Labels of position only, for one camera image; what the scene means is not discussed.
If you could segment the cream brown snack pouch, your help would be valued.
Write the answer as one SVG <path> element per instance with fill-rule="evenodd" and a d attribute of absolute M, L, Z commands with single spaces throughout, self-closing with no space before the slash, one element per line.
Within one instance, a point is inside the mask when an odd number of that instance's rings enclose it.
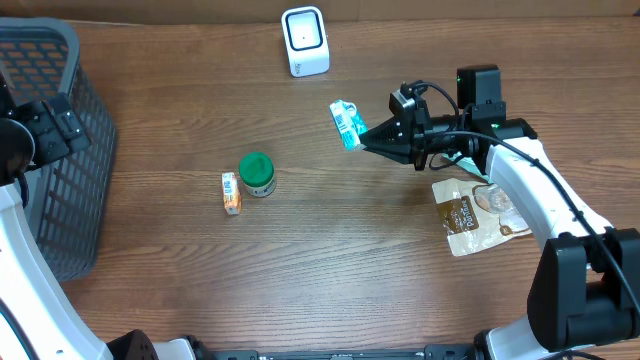
<path fill-rule="evenodd" d="M 531 233 L 515 205 L 496 184 L 451 178 L 434 183 L 432 191 L 455 257 Z"/>

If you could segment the teal snack packet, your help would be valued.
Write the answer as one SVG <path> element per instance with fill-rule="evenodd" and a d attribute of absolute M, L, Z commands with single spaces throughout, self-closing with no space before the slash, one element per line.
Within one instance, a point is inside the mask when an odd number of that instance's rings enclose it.
<path fill-rule="evenodd" d="M 457 162 L 456 165 L 462 168 L 464 171 L 476 177 L 482 178 L 486 182 L 489 182 L 489 177 L 481 173 L 481 171 L 477 168 L 472 158 L 464 157 L 459 162 Z"/>

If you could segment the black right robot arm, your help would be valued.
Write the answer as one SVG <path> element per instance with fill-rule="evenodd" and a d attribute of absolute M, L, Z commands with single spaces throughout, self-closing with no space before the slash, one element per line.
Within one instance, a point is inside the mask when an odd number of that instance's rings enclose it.
<path fill-rule="evenodd" d="M 391 117 L 360 137 L 364 149 L 428 166 L 431 155 L 470 158 L 510 198 L 542 255 L 526 314 L 478 333 L 467 359 L 562 359 L 591 346 L 639 334 L 639 233 L 618 229 L 593 211 L 554 168 L 537 133 L 507 116 L 495 65 L 462 67 L 453 113 L 428 111 L 428 83 L 400 86 L 390 96 Z"/>

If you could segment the small orange carton box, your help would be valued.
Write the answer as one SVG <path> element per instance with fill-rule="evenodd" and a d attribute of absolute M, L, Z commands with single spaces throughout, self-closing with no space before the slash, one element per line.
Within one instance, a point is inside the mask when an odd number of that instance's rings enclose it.
<path fill-rule="evenodd" d="M 238 181 L 233 172 L 221 176 L 224 209 L 228 215 L 239 215 L 242 209 L 242 197 Z"/>

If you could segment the white barcode scanner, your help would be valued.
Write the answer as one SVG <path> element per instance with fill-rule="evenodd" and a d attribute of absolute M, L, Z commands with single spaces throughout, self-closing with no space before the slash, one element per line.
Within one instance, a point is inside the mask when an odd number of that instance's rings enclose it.
<path fill-rule="evenodd" d="M 291 75 L 326 73 L 330 51 L 322 12 L 315 6 L 291 8 L 282 14 L 281 25 Z"/>

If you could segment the small teal tissue pack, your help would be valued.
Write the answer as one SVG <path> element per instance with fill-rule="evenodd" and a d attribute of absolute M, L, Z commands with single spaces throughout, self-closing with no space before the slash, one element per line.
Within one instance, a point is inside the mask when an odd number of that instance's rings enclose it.
<path fill-rule="evenodd" d="M 329 105 L 329 111 L 342 144 L 347 151 L 360 151 L 366 148 L 360 135 L 368 131 L 357 106 L 348 101 L 336 100 Z"/>

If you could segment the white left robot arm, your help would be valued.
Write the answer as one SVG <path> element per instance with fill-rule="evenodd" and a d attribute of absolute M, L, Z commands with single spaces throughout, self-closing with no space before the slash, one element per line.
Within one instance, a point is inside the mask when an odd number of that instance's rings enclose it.
<path fill-rule="evenodd" d="M 4 359 L 188 359 L 191 343 L 152 342 L 133 330 L 100 340 L 75 311 L 44 260 L 24 212 L 26 172 L 89 147 L 64 93 L 16 106 L 1 98 L 1 356 Z"/>

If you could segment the green lid seasoning jar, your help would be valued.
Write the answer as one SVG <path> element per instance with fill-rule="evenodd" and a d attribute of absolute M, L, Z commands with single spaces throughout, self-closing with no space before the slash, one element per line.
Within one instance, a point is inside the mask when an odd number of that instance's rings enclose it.
<path fill-rule="evenodd" d="M 238 170 L 240 179 L 250 195 L 266 197 L 276 189 L 275 168 L 266 154 L 247 154 L 241 159 Z"/>

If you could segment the grey plastic mesh basket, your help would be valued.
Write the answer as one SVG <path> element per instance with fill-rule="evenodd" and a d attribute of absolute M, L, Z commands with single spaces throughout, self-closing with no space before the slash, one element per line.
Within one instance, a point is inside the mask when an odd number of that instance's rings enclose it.
<path fill-rule="evenodd" d="M 88 149 L 14 183 L 28 189 L 26 219 L 56 280 L 85 276 L 96 263 L 118 135 L 80 64 L 75 31 L 52 18 L 2 18 L 2 92 L 18 106 L 65 93 L 91 138 Z"/>

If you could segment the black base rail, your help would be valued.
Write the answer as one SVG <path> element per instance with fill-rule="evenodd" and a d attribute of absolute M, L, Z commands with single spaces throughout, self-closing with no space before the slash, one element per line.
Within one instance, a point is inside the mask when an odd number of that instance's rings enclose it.
<path fill-rule="evenodd" d="M 473 344 L 426 345 L 421 349 L 258 352 L 212 351 L 216 360 L 483 360 Z"/>

